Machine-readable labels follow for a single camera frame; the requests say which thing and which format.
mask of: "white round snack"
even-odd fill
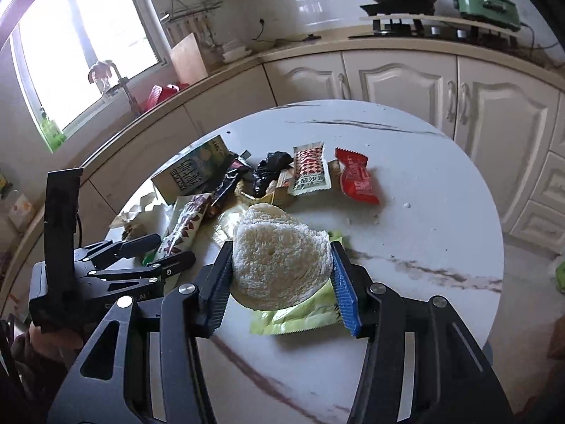
[[[314,231],[271,204],[256,204],[233,240],[231,293],[251,309],[284,309],[316,293],[332,268],[327,232]]]

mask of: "red snack package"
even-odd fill
[[[368,157],[355,151],[335,149],[335,157],[345,166],[341,173],[341,190],[350,198],[379,204],[371,187],[371,176],[367,172]]]

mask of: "yellow-green wrapper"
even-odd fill
[[[330,241],[342,241],[340,232],[329,232]],[[278,311],[254,311],[249,332],[252,335],[282,335],[341,322],[331,281],[327,281],[306,301]]]

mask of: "green electric cooker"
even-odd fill
[[[510,0],[454,0],[453,4],[464,19],[479,20],[512,31],[521,29],[518,9]]]

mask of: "human hand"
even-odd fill
[[[63,363],[61,351],[76,351],[83,347],[83,339],[68,328],[51,333],[41,333],[33,323],[29,326],[29,342],[38,353],[55,362]]]

